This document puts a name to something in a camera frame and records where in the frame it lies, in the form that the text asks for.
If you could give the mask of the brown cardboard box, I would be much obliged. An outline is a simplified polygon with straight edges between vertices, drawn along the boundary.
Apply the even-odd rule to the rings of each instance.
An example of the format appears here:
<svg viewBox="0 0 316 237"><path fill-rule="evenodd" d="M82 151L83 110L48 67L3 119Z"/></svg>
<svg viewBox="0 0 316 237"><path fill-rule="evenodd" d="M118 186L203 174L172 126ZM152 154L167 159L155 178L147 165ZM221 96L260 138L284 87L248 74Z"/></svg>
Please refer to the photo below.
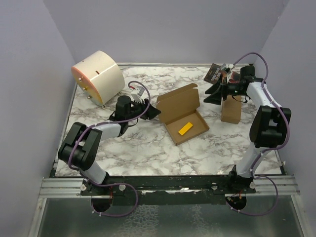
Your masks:
<svg viewBox="0 0 316 237"><path fill-rule="evenodd" d="M198 85L195 83L157 97L156 108L161 111L159 120L176 146L209 130L208 124L198 112L199 107ZM191 122L193 127L181 136L178 131L188 122Z"/></svg>

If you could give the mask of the yellow rectangular block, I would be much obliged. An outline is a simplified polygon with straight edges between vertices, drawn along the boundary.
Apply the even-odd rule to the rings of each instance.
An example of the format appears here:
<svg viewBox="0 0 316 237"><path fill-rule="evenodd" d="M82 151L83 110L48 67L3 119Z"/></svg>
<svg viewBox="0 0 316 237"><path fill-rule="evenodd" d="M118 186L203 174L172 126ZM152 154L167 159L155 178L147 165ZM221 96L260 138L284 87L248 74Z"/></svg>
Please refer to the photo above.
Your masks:
<svg viewBox="0 0 316 237"><path fill-rule="evenodd" d="M193 127L193 124L191 122L186 123L179 131L178 133L183 136L186 134L191 128Z"/></svg>

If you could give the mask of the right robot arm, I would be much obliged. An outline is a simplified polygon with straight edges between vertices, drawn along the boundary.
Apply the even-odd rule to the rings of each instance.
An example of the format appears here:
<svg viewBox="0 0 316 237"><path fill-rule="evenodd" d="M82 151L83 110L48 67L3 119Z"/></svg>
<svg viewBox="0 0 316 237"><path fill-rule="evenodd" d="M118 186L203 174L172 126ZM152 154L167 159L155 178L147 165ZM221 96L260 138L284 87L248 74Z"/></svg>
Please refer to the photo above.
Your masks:
<svg viewBox="0 0 316 237"><path fill-rule="evenodd" d="M240 70L238 82L229 82L233 74L233 64L220 67L220 77L205 94L205 103L221 105L229 96L250 98L257 114L249 131L250 145L242 160L233 167L227 180L227 188L232 193L248 188L254 179L254 172L261 158L272 150L285 146L289 138L291 110L282 107L269 93L266 80L255 76L254 66L244 66Z"/></svg>

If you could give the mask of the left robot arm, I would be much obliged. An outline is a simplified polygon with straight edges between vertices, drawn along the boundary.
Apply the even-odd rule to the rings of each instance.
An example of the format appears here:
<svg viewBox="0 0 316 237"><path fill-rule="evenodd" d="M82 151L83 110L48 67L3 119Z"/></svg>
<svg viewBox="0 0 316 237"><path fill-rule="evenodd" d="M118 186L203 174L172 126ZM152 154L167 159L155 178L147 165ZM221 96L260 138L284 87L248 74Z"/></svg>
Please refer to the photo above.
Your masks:
<svg viewBox="0 0 316 237"><path fill-rule="evenodd" d="M80 172L92 183L92 189L103 195L109 189L109 174L96 162L100 142L122 136L130 127L130 121L152 120L160 113L149 99L133 101L129 96L120 96L107 121L90 126L73 123L58 150L58 159Z"/></svg>

